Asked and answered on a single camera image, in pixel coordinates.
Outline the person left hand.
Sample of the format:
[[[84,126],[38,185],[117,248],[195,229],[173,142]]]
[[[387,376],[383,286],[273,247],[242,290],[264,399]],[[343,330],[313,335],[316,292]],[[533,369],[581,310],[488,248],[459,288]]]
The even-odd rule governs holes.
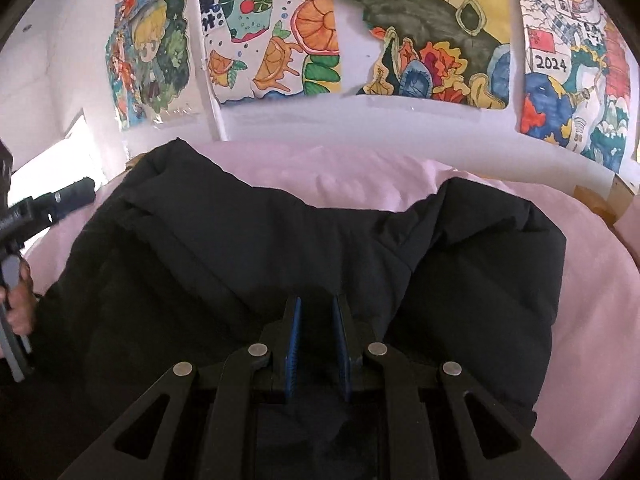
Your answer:
[[[17,285],[7,290],[1,289],[1,302],[9,304],[6,319],[16,336],[29,336],[35,328],[38,298],[34,293],[34,281],[30,266],[21,261],[20,280]]]

